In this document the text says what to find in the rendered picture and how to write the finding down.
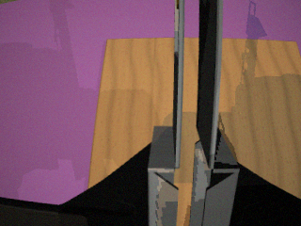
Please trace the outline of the wooden board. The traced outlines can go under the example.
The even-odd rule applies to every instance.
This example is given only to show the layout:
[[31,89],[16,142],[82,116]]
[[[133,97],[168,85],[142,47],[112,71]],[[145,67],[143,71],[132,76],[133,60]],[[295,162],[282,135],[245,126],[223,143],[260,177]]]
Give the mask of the wooden board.
[[[173,125],[174,38],[106,39],[89,182],[97,185]],[[301,56],[296,41],[223,39],[218,124],[234,159],[301,199]],[[198,38],[184,37],[183,120],[176,226],[189,226]]]

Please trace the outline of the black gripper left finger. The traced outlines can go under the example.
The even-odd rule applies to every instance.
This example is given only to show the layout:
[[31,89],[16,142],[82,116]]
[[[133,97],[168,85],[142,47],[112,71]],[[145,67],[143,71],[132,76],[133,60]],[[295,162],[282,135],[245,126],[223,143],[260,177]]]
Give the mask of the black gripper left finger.
[[151,143],[87,191],[61,204],[0,197],[0,226],[150,226]]

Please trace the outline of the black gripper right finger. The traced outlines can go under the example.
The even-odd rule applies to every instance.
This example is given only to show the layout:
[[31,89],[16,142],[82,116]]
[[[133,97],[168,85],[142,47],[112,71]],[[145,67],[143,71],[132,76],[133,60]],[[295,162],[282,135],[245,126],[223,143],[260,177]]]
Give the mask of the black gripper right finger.
[[238,172],[230,226],[301,226],[301,199],[246,169]]

